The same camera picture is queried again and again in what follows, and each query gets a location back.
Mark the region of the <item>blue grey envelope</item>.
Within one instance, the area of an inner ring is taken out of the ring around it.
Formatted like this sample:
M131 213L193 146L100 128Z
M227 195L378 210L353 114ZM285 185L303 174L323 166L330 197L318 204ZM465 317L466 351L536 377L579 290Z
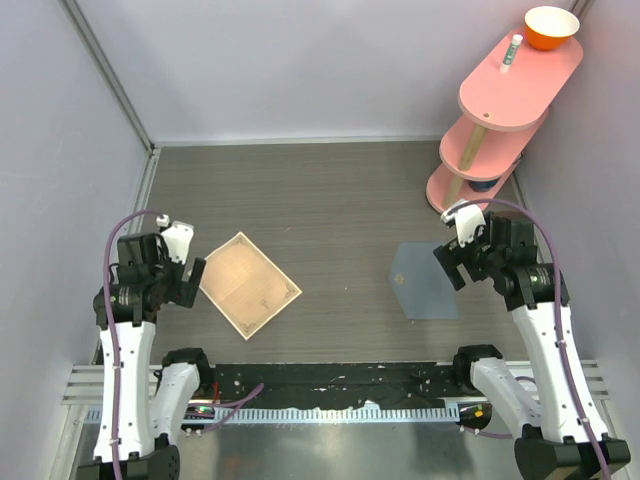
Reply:
M403 242L388 280L409 321L456 320L455 291L433 251L437 242Z

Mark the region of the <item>beige letter paper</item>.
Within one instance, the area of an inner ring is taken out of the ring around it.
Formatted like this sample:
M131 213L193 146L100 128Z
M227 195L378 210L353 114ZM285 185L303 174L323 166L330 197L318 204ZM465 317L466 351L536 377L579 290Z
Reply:
M245 340L302 294L242 232L206 257L200 290Z

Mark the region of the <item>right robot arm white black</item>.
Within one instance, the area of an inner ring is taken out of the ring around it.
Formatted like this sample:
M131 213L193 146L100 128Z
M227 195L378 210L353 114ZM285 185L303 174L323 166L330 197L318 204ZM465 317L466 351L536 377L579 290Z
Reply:
M514 438L525 479L608 479L631 460L614 438L589 390L573 339L569 297L553 263L538 260L534 224L514 212L485 213L466 202L441 220L456 230L434 255L454 289L489 279L503 297L529 357L536 391L516 379L492 345L462 347L453 360L456 383L491 403Z

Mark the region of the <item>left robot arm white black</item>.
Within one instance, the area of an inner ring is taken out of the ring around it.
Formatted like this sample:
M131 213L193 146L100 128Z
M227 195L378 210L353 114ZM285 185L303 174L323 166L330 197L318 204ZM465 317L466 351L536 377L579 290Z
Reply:
M150 355L162 305L190 308L206 265L185 270L194 229L178 222L157 233L117 242L118 260L93 307L104 357L101 430L79 479L176 479L176 439L194 394L210 390L213 371L204 351L183 348L162 361L150 384Z

